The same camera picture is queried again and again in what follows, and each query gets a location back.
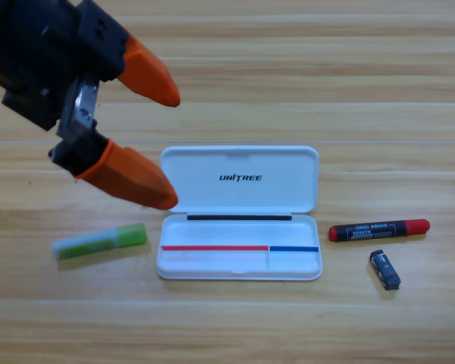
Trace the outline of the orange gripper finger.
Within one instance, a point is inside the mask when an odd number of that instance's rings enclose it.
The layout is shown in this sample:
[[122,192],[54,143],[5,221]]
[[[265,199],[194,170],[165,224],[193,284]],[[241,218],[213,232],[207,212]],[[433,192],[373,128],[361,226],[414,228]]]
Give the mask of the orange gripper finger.
[[178,203],[173,186],[156,163],[95,130],[74,142],[61,141],[49,157],[74,178],[115,198],[159,210]]
[[80,62],[101,81],[120,80],[132,92],[178,107],[180,93],[165,64],[93,1],[82,1],[77,28]]

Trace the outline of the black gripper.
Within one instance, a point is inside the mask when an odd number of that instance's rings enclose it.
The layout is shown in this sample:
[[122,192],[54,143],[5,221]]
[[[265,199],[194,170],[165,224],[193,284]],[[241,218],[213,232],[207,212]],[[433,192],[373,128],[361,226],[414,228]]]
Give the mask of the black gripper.
[[97,143],[99,7],[93,1],[0,1],[3,105],[66,143]]

